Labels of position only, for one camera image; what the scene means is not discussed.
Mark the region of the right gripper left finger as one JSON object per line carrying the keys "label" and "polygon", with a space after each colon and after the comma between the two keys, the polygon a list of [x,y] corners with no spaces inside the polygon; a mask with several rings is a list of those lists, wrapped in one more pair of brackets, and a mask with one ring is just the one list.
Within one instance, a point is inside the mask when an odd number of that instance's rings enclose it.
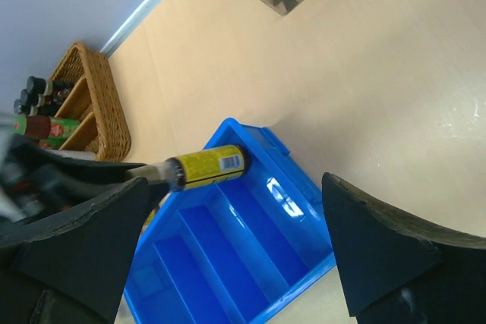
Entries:
{"label": "right gripper left finger", "polygon": [[1,321],[114,322],[148,202],[148,183],[139,178],[2,228]]}

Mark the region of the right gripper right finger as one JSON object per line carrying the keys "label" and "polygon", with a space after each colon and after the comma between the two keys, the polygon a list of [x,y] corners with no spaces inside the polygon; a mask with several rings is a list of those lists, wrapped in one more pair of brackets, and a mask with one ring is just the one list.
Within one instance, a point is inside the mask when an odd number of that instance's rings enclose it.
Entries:
{"label": "right gripper right finger", "polygon": [[483,323],[485,239],[429,222],[330,173],[323,210],[359,323]]}

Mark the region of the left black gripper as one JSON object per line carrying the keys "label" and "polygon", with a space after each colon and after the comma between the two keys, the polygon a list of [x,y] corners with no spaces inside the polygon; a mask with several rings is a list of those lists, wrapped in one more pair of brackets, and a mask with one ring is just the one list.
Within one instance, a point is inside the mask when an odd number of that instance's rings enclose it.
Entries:
{"label": "left black gripper", "polygon": [[61,156],[34,145],[22,146],[22,164],[10,151],[16,118],[1,114],[1,239],[15,241],[27,234],[40,241],[69,230],[45,214],[28,180],[46,206],[75,206],[129,180],[140,163],[104,162]]}

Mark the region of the yellow label bottle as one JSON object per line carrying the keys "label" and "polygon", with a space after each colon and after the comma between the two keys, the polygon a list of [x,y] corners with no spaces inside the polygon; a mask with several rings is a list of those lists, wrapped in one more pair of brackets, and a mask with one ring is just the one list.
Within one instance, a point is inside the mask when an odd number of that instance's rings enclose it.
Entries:
{"label": "yellow label bottle", "polygon": [[127,175],[146,178],[150,183],[164,183],[171,192],[179,192],[240,178],[250,167],[251,156],[246,148],[230,144],[133,168]]}

